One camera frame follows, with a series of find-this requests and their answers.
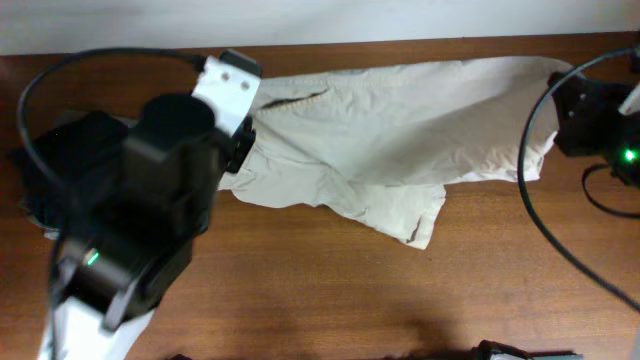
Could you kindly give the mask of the beige shorts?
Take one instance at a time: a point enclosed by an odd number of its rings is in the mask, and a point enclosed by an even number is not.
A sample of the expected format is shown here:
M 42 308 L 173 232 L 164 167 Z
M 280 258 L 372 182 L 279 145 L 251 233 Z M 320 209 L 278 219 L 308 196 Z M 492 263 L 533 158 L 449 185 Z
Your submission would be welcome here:
M 535 181 L 553 106 L 528 115 L 566 62 L 495 57 L 270 78 L 251 108 L 256 141 L 221 188 L 270 208 L 325 205 L 417 249 L 449 185 Z

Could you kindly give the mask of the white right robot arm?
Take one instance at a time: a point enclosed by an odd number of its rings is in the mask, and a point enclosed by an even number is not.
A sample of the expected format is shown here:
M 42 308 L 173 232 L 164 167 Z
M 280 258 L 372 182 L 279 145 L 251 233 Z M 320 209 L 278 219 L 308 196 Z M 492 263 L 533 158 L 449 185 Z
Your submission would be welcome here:
M 620 106 L 633 87 L 588 78 L 582 73 L 552 73 L 552 92 L 559 130 L 555 144 L 567 157 L 599 156 L 624 184 L 639 185 L 639 113 Z

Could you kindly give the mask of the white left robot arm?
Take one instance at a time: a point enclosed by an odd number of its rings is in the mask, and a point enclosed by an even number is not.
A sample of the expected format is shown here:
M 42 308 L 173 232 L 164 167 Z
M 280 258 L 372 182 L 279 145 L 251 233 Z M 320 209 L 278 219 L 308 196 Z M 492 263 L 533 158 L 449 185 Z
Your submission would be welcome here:
M 208 230 L 221 178 L 240 170 L 255 142 L 249 110 L 259 63 L 231 49 L 207 57 L 153 48 L 150 55 L 188 63 L 197 83 L 143 106 L 91 200 L 28 148 L 69 212 L 49 260 L 44 359 L 127 355 Z

